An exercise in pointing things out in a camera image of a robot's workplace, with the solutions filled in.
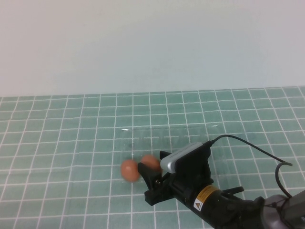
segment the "table surface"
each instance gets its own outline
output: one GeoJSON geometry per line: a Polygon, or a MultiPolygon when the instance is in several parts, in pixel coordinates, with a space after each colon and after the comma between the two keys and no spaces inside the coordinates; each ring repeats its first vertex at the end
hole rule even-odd
{"type": "MultiPolygon", "coordinates": [[[[210,228],[175,199],[149,206],[120,163],[224,133],[293,163],[280,178],[305,189],[305,87],[0,98],[1,228],[210,228]]],[[[209,164],[242,198],[281,194],[276,162],[234,139],[209,164]]]]}

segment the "orange ball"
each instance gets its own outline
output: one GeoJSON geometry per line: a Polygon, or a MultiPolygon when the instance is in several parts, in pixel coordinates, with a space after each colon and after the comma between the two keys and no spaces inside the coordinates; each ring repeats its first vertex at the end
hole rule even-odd
{"type": "Polygon", "coordinates": [[[134,160],[123,161],[121,164],[121,175],[129,182],[137,181],[140,178],[138,164],[134,160]]]}
{"type": "Polygon", "coordinates": [[[153,155],[145,155],[144,157],[142,157],[141,162],[149,168],[152,168],[153,170],[162,171],[160,161],[153,155]]]}

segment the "white wall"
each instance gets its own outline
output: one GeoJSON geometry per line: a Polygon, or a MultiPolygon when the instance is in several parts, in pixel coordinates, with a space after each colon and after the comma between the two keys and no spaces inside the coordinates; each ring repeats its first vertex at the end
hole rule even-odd
{"type": "Polygon", "coordinates": [[[1,0],[0,96],[305,84],[304,9],[302,0],[1,0]]]}

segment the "wire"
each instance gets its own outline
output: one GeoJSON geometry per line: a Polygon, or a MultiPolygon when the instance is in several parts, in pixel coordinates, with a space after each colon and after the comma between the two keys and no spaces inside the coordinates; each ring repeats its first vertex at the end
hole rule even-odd
{"type": "Polygon", "coordinates": [[[242,142],[248,144],[249,146],[251,146],[251,147],[253,147],[253,148],[255,148],[255,149],[261,151],[262,153],[268,155],[269,157],[272,157],[273,159],[278,160],[279,162],[285,162],[284,160],[282,160],[282,159],[280,159],[280,158],[278,158],[278,157],[276,157],[276,156],[274,156],[274,155],[272,155],[272,154],[270,154],[270,153],[264,151],[263,149],[261,149],[261,148],[255,146],[255,145],[253,145],[252,143],[247,142],[247,141],[243,140],[242,138],[236,137],[236,136],[234,136],[234,135],[220,135],[220,136],[218,136],[217,138],[215,138],[214,140],[211,141],[212,144],[214,144],[216,141],[218,141],[220,138],[223,138],[223,137],[235,138],[235,139],[237,139],[237,140],[239,140],[239,141],[242,141],[242,142]]]}
{"type": "Polygon", "coordinates": [[[239,141],[242,141],[242,142],[246,143],[247,145],[249,145],[249,146],[251,146],[251,147],[253,147],[253,148],[255,148],[255,149],[261,151],[262,153],[268,155],[269,157],[272,157],[273,159],[279,161],[280,164],[278,164],[278,165],[276,166],[276,169],[275,169],[275,180],[276,180],[276,183],[277,183],[277,185],[279,186],[279,188],[281,189],[281,191],[282,191],[288,198],[291,198],[291,197],[292,197],[292,195],[290,195],[289,192],[283,187],[283,185],[282,185],[282,183],[281,183],[281,181],[280,181],[279,175],[278,175],[281,166],[283,166],[283,165],[292,166],[291,163],[286,162],[286,161],[284,161],[284,160],[282,160],[282,159],[280,159],[280,158],[278,158],[278,157],[276,157],[276,156],[274,156],[274,155],[272,155],[272,154],[270,154],[270,153],[264,151],[263,149],[261,149],[261,148],[255,146],[255,145],[253,145],[252,143],[247,142],[247,141],[243,140],[242,138],[236,137],[236,136],[234,136],[234,135],[220,135],[220,136],[218,136],[217,138],[215,138],[214,140],[211,140],[211,145],[213,145],[216,141],[218,141],[220,138],[223,138],[223,137],[230,137],[230,138],[234,138],[234,139],[237,139],[237,140],[239,140],[239,141]]]}
{"type": "Polygon", "coordinates": [[[291,198],[292,195],[290,195],[290,193],[287,192],[287,190],[283,187],[283,185],[281,184],[280,178],[279,178],[279,176],[278,176],[278,173],[279,173],[279,171],[280,171],[280,167],[283,166],[283,165],[292,166],[291,163],[288,163],[288,162],[285,162],[285,161],[284,161],[284,162],[281,162],[280,164],[278,164],[278,165],[276,166],[276,169],[275,169],[275,180],[276,180],[277,185],[278,185],[279,188],[281,189],[281,191],[284,192],[285,195],[286,195],[288,198],[291,198]]]}

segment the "yellow warning sticker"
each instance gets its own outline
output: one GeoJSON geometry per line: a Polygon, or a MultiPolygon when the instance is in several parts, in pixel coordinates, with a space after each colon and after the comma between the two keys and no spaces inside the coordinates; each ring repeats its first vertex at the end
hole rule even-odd
{"type": "Polygon", "coordinates": [[[194,208],[201,211],[201,208],[202,208],[204,202],[206,201],[206,199],[216,190],[218,190],[218,188],[216,188],[212,185],[208,185],[204,189],[202,189],[200,191],[200,193],[198,194],[197,198],[195,199],[194,208]]]}

